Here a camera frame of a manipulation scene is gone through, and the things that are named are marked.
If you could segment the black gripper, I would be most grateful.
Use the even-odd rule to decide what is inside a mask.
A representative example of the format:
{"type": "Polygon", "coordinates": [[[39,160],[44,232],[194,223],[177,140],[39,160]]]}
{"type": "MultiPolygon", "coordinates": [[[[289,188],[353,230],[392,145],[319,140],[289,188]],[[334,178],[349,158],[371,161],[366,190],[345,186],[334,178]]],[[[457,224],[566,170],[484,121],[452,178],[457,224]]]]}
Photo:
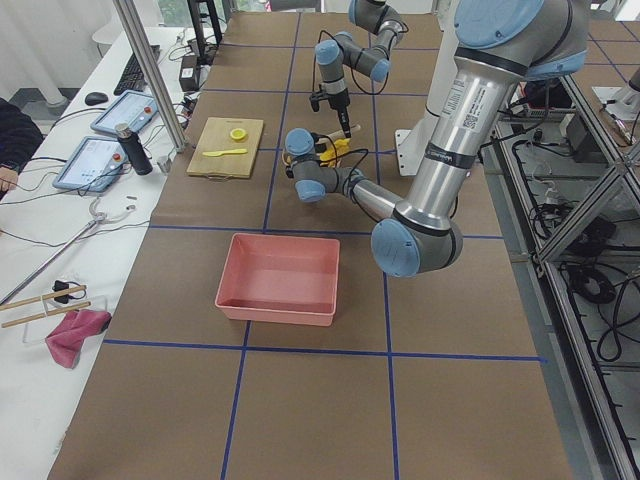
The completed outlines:
{"type": "Polygon", "coordinates": [[[348,114],[349,92],[347,88],[343,88],[337,93],[332,93],[320,85],[317,91],[311,93],[309,101],[313,112],[320,110],[321,101],[327,101],[330,108],[337,113],[344,136],[346,138],[351,137],[351,125],[348,114]]]}

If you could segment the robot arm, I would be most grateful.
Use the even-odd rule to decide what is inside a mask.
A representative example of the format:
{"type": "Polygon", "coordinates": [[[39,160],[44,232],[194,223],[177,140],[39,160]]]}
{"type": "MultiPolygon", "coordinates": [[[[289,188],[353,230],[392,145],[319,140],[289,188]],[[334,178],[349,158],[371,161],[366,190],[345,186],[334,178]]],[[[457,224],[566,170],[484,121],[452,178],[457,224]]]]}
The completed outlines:
{"type": "Polygon", "coordinates": [[[349,20],[375,36],[370,47],[356,43],[349,32],[338,32],[315,46],[315,61],[319,67],[318,89],[311,93],[310,104],[317,112],[326,101],[337,114],[344,135],[351,136],[348,114],[349,91],[345,80],[346,67],[369,77],[375,83],[385,83],[391,69],[391,52],[408,32],[401,15],[385,1],[353,1],[349,5],[349,20]]]}
{"type": "Polygon", "coordinates": [[[450,211],[504,102],[527,80],[578,71],[587,53],[586,1],[462,1],[451,32],[457,68],[409,193],[400,197],[357,168],[324,167],[312,134],[291,130],[285,149],[300,200],[340,193],[376,219],[373,256],[395,277],[448,267],[463,239],[450,211]]]}

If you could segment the person hand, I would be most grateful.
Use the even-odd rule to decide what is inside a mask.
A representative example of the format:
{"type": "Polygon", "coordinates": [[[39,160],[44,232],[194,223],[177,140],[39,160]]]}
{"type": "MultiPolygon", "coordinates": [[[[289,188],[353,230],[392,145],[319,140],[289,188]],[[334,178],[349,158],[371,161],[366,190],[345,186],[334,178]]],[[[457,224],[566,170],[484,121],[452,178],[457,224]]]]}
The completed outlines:
{"type": "Polygon", "coordinates": [[[8,192],[15,190],[18,183],[19,174],[8,167],[0,168],[0,197],[3,198],[8,192]]]}

